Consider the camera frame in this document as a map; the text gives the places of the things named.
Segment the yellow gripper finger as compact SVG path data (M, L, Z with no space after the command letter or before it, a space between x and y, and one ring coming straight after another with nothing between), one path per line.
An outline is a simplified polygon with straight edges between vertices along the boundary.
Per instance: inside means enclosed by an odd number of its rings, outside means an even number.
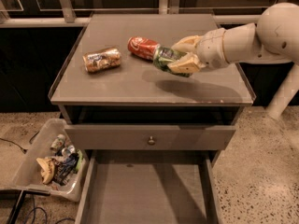
M180 52L196 52L197 44L201 41L202 37L200 35L186 36L175 43L171 49Z
M169 63L167 67L173 73L191 74L191 73L199 72L202 68L205 68L206 65L199 60L197 55L188 52L185 56L181 57L178 61Z

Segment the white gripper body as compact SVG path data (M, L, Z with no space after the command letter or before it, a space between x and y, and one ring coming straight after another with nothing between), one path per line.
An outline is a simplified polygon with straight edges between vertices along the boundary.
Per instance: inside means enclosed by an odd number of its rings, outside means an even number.
M196 45L196 54L201 63L209 68L219 69L229 64L224 55L224 28L207 32Z

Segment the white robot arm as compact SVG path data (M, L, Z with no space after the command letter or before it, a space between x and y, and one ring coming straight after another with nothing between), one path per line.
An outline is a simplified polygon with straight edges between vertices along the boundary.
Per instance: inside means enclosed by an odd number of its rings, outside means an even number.
M195 73L203 66L223 68L231 63L287 63L293 66L266 108L281 116L299 91L299 6L279 3L263 12L255 23L187 36L172 46L185 56L170 63L175 74Z

